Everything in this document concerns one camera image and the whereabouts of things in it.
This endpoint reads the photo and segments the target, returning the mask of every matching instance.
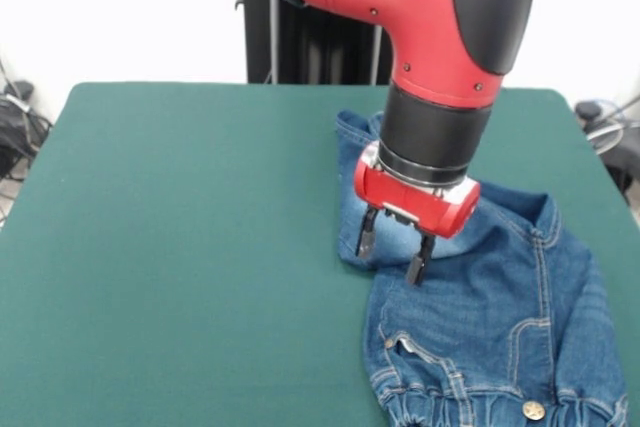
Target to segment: metal button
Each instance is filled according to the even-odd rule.
[[[522,406],[522,413],[529,420],[541,420],[544,418],[544,406],[540,402],[530,400]]]

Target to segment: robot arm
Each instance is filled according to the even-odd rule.
[[[289,0],[383,26],[394,49],[380,141],[362,154],[357,194],[369,209],[359,255],[379,211],[423,234],[409,269],[419,282],[434,236],[451,237],[480,195],[467,168],[502,79],[513,67],[532,0]]]

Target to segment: green table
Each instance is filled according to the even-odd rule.
[[[75,88],[0,234],[0,425],[386,425],[361,361],[371,277],[335,253],[333,130],[384,99]],[[564,100],[505,91],[473,171],[550,191],[595,251],[638,411],[640,237]]]

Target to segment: white wall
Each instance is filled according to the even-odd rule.
[[[550,87],[570,103],[622,102],[640,88],[639,0],[535,0],[508,86]],[[86,80],[244,82],[234,0],[2,0],[0,54],[55,118]]]

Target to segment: denim jacket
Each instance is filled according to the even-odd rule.
[[[392,426],[623,426],[625,384],[601,274],[547,195],[482,183],[464,230],[438,239],[421,286],[404,274],[420,235],[386,216],[355,256],[353,190],[380,116],[337,118],[340,257],[376,274],[364,361]]]

